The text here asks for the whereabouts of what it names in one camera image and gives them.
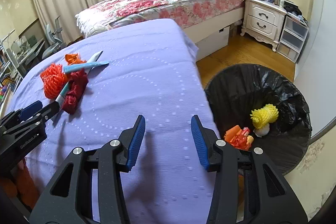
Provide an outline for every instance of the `silver screw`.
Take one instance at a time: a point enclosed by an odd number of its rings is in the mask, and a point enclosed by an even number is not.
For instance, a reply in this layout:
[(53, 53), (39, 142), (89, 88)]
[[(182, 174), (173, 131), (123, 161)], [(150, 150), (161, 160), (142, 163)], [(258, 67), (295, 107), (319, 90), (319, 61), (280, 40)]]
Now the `silver screw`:
[(80, 147), (76, 147), (74, 150), (72, 150), (72, 152), (75, 154), (75, 155), (78, 155), (80, 153), (82, 153), (82, 149)]
[(255, 149), (253, 149), (254, 153), (261, 155), (263, 153), (263, 150), (260, 147), (256, 147)]
[(120, 142), (118, 140), (112, 140), (110, 141), (110, 146), (118, 146)]
[(223, 140), (217, 140), (217, 141), (216, 141), (216, 144), (217, 144), (218, 146), (225, 146), (225, 145), (226, 145), (226, 142), (223, 141)]

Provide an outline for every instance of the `purple blanket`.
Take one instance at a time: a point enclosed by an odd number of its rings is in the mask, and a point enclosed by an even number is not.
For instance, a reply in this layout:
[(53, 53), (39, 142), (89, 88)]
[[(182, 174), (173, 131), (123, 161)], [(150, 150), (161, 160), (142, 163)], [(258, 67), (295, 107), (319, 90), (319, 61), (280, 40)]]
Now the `purple blanket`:
[(63, 49), (27, 74), (9, 111), (49, 103), (39, 75), (52, 62), (65, 65), (64, 55), (77, 52), (88, 60), (100, 50), (99, 61), (109, 66), (90, 72), (76, 113), (63, 112), (56, 125), (48, 121), (47, 139), (27, 157), (36, 185), (42, 191), (73, 148), (100, 148), (142, 114), (146, 133), (137, 163), (121, 174), (131, 223), (206, 223), (215, 174), (199, 163), (190, 119), (197, 114), (204, 127), (217, 129), (195, 66), (197, 48), (173, 20), (120, 27)]

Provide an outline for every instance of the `orange foam net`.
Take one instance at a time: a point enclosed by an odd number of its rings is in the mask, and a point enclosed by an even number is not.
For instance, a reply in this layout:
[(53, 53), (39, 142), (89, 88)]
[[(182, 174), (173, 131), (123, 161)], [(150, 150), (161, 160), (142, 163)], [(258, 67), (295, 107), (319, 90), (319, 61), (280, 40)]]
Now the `orange foam net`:
[(48, 99), (55, 99), (68, 81), (62, 65), (52, 63), (40, 74), (43, 81), (44, 94)]

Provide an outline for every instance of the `blue handle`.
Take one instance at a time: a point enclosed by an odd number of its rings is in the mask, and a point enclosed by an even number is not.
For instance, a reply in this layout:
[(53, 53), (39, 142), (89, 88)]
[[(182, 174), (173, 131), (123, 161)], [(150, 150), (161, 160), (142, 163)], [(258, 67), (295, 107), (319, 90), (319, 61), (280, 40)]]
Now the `blue handle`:
[(109, 63), (108, 61), (100, 61), (100, 62), (88, 62), (88, 63), (83, 63), (83, 64), (74, 64), (74, 65), (65, 66), (63, 70), (64, 70), (64, 73), (70, 73), (74, 71), (79, 71), (83, 68), (90, 69), (93, 67), (107, 65), (108, 63)]
[(21, 121), (28, 120), (31, 116), (33, 116), (36, 112), (40, 111), (42, 109), (43, 105), (41, 101), (36, 101), (32, 103), (31, 105), (27, 106), (23, 110), (21, 110), (20, 113), (20, 119)]

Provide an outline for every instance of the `trash can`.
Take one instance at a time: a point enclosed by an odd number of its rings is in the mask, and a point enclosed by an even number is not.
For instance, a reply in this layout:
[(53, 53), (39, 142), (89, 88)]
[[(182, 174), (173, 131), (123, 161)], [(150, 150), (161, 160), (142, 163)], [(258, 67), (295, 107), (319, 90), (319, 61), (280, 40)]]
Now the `trash can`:
[(222, 137), (237, 124), (253, 131), (251, 111), (266, 104), (275, 105), (278, 119), (270, 124), (270, 131), (264, 137), (252, 132), (251, 149), (262, 148), (284, 175), (302, 160), (312, 130), (309, 107), (287, 78), (261, 65), (238, 64), (215, 75), (205, 93)]

